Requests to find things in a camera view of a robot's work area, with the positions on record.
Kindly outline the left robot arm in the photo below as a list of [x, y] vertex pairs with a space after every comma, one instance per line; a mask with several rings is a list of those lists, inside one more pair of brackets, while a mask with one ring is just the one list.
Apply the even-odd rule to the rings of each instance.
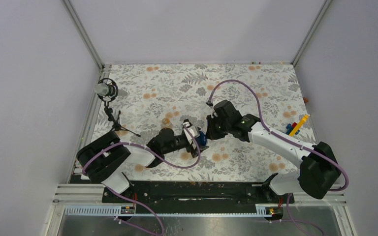
[[146, 145], [121, 141], [114, 131], [110, 131], [87, 146], [81, 148], [76, 159], [82, 166], [82, 175], [91, 183], [101, 183], [114, 191], [121, 202], [132, 198], [132, 184], [120, 169], [125, 163], [139, 164], [153, 168], [161, 163], [173, 164], [165, 159], [166, 154], [185, 150], [200, 162], [200, 154], [207, 149], [207, 137], [200, 128], [188, 120], [182, 125], [182, 132], [176, 135], [170, 128], [163, 128]]

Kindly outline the round blue pill organizer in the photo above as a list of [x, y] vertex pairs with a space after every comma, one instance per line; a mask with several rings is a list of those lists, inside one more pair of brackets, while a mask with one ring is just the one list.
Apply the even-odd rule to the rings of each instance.
[[199, 146], [207, 146], [207, 138], [203, 131], [199, 131], [199, 136], [196, 138]]

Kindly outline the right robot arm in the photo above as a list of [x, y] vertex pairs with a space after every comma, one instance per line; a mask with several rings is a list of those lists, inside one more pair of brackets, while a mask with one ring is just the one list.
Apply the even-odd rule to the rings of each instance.
[[306, 193], [323, 199], [339, 178], [341, 171], [331, 147], [302, 142], [265, 123], [251, 114], [241, 115], [233, 104], [223, 100], [206, 117], [206, 138], [217, 140], [231, 134], [242, 142], [263, 146], [291, 162], [299, 170], [288, 174], [273, 174], [263, 185], [263, 198], [271, 203], [288, 193]]

